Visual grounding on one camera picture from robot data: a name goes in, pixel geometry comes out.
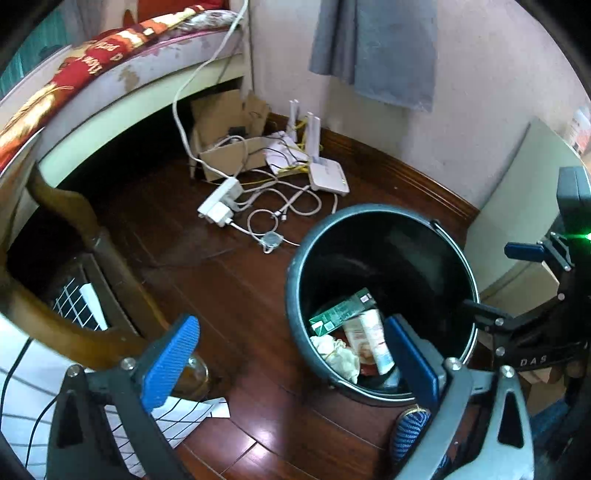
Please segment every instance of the router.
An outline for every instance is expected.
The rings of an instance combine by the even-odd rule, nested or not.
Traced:
[[[342,196],[351,191],[340,163],[320,156],[320,118],[312,113],[308,113],[306,153],[311,159],[308,164],[308,175],[312,190],[323,190]]]

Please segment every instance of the trash can handle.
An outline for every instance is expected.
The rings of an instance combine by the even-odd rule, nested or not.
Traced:
[[[385,400],[387,401],[387,399],[383,398],[383,397],[378,397],[376,395],[371,394],[368,390],[361,390],[359,387],[356,387],[355,385],[346,382],[344,380],[338,380],[337,384],[343,386],[343,387],[347,387],[350,390],[353,390],[355,393],[359,394],[359,395],[363,395],[366,398],[371,398],[372,400],[378,400],[380,402],[384,402]]]
[[[437,233],[439,233],[445,240],[447,240],[447,243],[454,249],[454,251],[457,253],[457,256],[460,257],[460,260],[462,260],[462,263],[464,264],[464,267],[470,277],[470,283],[472,283],[471,287],[472,287],[472,294],[474,295],[474,302],[480,303],[480,295],[478,294],[478,287],[476,286],[476,278],[474,277],[474,273],[472,273],[472,269],[470,268],[470,264],[468,263],[468,260],[464,256],[464,252],[458,246],[458,244],[455,242],[455,240],[449,235],[449,233],[447,233],[443,229],[443,227],[439,223],[439,220],[431,220],[430,223],[431,223],[431,226],[435,229],[435,231]]]

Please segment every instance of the trash can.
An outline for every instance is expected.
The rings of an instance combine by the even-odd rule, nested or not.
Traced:
[[[446,358],[466,363],[476,326],[454,311],[478,302],[474,276],[462,250],[436,222],[389,205],[356,205],[317,224],[292,260],[285,286],[291,333],[310,368],[343,393],[378,406],[414,400],[398,368],[352,384],[315,350],[309,319],[367,287],[388,317],[401,313],[419,336]]]

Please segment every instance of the green cigarette pack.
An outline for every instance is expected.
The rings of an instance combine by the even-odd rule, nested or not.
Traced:
[[[375,300],[369,290],[364,288],[337,306],[311,318],[310,325],[316,336],[321,337],[339,328],[343,322],[374,308]]]

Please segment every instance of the power strip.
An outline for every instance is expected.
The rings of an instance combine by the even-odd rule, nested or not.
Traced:
[[[221,203],[226,205],[234,212],[238,211],[238,205],[236,205],[236,199],[244,193],[244,189],[238,179],[230,177],[224,180],[224,182],[209,196],[207,200],[201,204],[197,209],[201,218],[205,217],[211,223],[214,221],[209,217],[209,213],[214,208],[218,208],[217,204]]]

